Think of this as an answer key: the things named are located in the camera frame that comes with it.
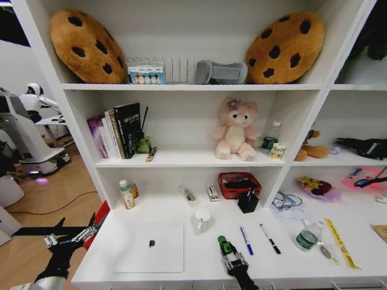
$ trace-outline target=pink teddy bear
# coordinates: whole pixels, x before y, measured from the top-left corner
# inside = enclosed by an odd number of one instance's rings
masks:
[[[250,144],[259,137],[259,132],[250,126],[258,116],[258,105],[241,104],[239,100],[226,98],[219,113],[223,126],[219,127],[213,136],[222,141],[216,148],[216,156],[228,159],[231,153],[238,153],[244,161],[254,160],[256,153]]]

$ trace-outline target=white mug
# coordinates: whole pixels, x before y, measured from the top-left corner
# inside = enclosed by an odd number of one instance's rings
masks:
[[[211,219],[211,212],[205,208],[198,208],[195,211],[196,218],[196,232],[198,234],[204,233],[209,229],[209,221]]]

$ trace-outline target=white shelf surface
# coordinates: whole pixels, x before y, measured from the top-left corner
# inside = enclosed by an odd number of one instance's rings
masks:
[[[131,159],[101,159],[96,167],[258,167],[283,166],[281,160],[271,159],[257,151],[254,161],[243,161],[239,155],[230,159],[215,156],[215,147],[160,146],[151,162],[145,162],[147,154],[135,154]]]
[[[300,91],[318,90],[322,84],[294,85],[126,85],[126,84],[92,84],[63,83],[64,90],[81,91]]]
[[[333,91],[387,91],[386,84],[356,84],[356,83],[335,83]]]
[[[236,200],[211,203],[204,184],[188,184],[196,198],[197,207],[211,211],[214,224],[201,236],[194,235],[191,217],[195,208],[190,208],[181,193],[178,184],[138,185],[139,197],[136,206],[126,210],[120,205],[110,212],[91,248],[78,267],[72,282],[133,282],[133,281],[191,281],[191,280],[232,280],[221,260],[217,238],[224,235],[238,251],[242,252],[249,263],[249,275],[252,279],[280,279],[306,277],[308,271],[302,267],[297,252],[285,238],[286,234],[274,229],[280,226],[270,210],[259,205],[254,213],[242,214]],[[180,273],[117,273],[113,272],[115,259],[119,252],[115,240],[130,235],[126,230],[133,223],[178,223],[184,225],[184,271]],[[277,255],[262,233],[259,223],[271,230],[273,239],[282,251]],[[239,226],[246,229],[254,256],[250,256],[242,238]]]
[[[361,270],[349,268],[334,243],[328,229],[324,230],[323,240],[339,259],[340,265],[326,259],[315,247],[303,252],[294,244],[294,237],[303,228],[302,222],[280,223],[269,209],[257,207],[254,213],[242,214],[237,201],[225,200],[211,203],[203,185],[188,185],[200,200],[198,207],[211,211],[214,224],[201,236],[194,235],[191,217],[195,209],[190,208],[175,185],[138,185],[139,197],[136,206],[126,210],[121,201],[110,212],[104,226],[98,233],[91,248],[75,273],[72,283],[95,282],[140,282],[140,281],[195,281],[195,280],[232,280],[220,258],[216,241],[224,235],[243,253],[249,263],[249,276],[258,281],[291,279],[298,283],[331,281],[342,283],[378,284],[374,277],[387,278],[385,261],[387,244],[372,230],[370,224],[385,224],[387,205],[374,201],[374,192],[350,192],[342,190],[342,200],[324,203],[305,195],[296,187],[286,193],[299,195],[305,209],[315,218],[330,218],[344,240],[348,251]],[[117,273],[113,269],[120,251],[119,243],[130,233],[128,224],[137,223],[180,223],[184,225],[184,271],[181,273]],[[281,255],[277,255],[266,239],[259,224],[263,223],[270,232]],[[242,239],[239,226],[245,227],[254,256],[250,256]]]
[[[335,184],[335,186],[342,193],[341,200],[335,202],[314,199],[306,195],[295,184],[288,188],[285,187],[283,192],[301,197],[305,206],[304,210],[312,213],[315,219],[322,219],[324,222],[325,218],[331,219],[355,265],[361,269],[352,269],[346,264],[328,227],[323,230],[322,240],[339,260],[339,265],[325,258],[318,247],[303,252],[293,244],[293,251],[299,253],[299,257],[311,270],[312,276],[316,278],[352,277],[359,279],[359,281],[350,280],[352,284],[361,281],[370,283],[363,280],[366,277],[379,277],[385,280],[387,277],[387,243],[370,225],[387,224],[387,205],[375,201],[375,196],[385,193],[386,190],[352,191],[343,184]],[[302,222],[282,223],[282,229],[292,240],[303,227]]]
[[[342,149],[337,155],[328,155],[319,159],[308,156],[304,161],[294,161],[292,166],[384,166],[387,159],[369,159],[356,155],[354,152]]]

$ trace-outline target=flower on bear's head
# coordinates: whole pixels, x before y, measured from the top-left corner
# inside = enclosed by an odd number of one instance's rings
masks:
[[[228,110],[236,110],[241,105],[241,101],[233,98],[231,101],[227,102],[227,108]]]

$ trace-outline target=tape measure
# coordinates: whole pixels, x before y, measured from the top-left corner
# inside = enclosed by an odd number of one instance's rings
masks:
[[[336,245],[338,245],[340,250],[341,250],[341,253],[344,257],[344,260],[346,261],[346,264],[351,268],[360,269],[358,266],[355,265],[355,262],[353,261],[351,255],[349,254],[348,250],[346,249],[345,244],[344,244],[343,240],[341,239],[339,233],[337,232],[336,228],[334,227],[334,224],[332,223],[332,221],[330,219],[325,219],[325,221],[327,222],[327,225],[328,225],[329,229],[331,230],[331,234],[334,238],[334,241],[336,242]]]

